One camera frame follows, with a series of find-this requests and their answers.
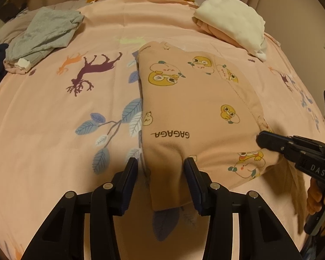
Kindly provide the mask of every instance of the bed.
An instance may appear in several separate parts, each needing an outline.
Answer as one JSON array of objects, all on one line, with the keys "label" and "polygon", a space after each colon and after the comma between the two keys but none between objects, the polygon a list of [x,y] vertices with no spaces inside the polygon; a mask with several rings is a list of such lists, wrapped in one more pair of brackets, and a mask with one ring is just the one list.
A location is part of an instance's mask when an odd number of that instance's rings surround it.
[{"label": "bed", "polygon": [[[252,85],[274,132],[325,142],[323,116],[279,42],[265,35],[267,61],[261,62],[205,33],[192,19],[197,8],[182,0],[88,4],[80,8],[85,19],[67,48],[55,50],[26,75],[5,76],[0,83],[0,248],[7,258],[21,258],[65,192],[94,190],[121,171],[128,157],[139,159],[140,169],[129,210],[114,220],[121,258],[202,258],[207,218],[191,204],[152,209],[142,129],[131,123],[144,109],[136,56],[148,42],[228,60]],[[103,66],[90,72],[92,62]],[[231,190],[256,190],[301,249],[308,187],[307,176],[280,160]],[[87,230],[84,252],[89,259]]]}]

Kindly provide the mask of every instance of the human hand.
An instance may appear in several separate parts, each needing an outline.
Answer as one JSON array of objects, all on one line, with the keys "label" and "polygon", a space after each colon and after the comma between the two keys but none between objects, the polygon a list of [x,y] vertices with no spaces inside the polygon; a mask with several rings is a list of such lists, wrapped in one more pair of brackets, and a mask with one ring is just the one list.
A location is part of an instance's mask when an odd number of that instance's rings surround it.
[{"label": "human hand", "polygon": [[321,199],[323,197],[322,192],[316,183],[316,179],[310,179],[310,187],[307,191],[307,211],[310,215],[314,215],[316,212],[319,212],[322,207]]}]

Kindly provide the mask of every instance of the fabric fold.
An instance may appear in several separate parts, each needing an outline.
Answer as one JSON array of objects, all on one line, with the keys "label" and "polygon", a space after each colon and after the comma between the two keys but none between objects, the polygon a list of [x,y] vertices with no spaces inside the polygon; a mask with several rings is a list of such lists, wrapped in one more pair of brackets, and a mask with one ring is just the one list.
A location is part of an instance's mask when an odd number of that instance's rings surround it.
[{"label": "fabric fold", "polygon": [[260,149],[260,131],[270,131],[254,89],[230,61],[207,52],[185,52],[149,42],[139,50],[143,94],[143,152],[150,169],[154,211],[191,202],[183,161],[228,189],[240,186],[280,161]]},{"label": "fabric fold", "polygon": [[6,70],[25,74],[55,48],[67,47],[83,18],[78,11],[41,8],[25,33],[7,48]]}]

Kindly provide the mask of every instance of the gray folded shirt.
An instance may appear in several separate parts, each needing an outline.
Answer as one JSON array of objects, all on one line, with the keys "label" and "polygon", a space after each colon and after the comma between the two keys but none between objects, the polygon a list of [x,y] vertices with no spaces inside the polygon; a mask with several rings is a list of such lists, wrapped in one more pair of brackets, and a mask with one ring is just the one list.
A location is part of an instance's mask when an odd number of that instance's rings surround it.
[{"label": "gray folded shirt", "polygon": [[55,48],[67,47],[83,19],[78,11],[42,7],[25,33],[6,49],[5,62],[28,72]]}]

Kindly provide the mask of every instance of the white cloth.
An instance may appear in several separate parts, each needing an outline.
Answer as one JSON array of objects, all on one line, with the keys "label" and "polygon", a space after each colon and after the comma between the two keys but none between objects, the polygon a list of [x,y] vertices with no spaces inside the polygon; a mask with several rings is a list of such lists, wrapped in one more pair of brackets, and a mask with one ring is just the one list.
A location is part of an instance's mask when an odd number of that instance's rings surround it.
[{"label": "white cloth", "polygon": [[252,7],[240,0],[206,0],[194,16],[266,61],[265,21]]}]

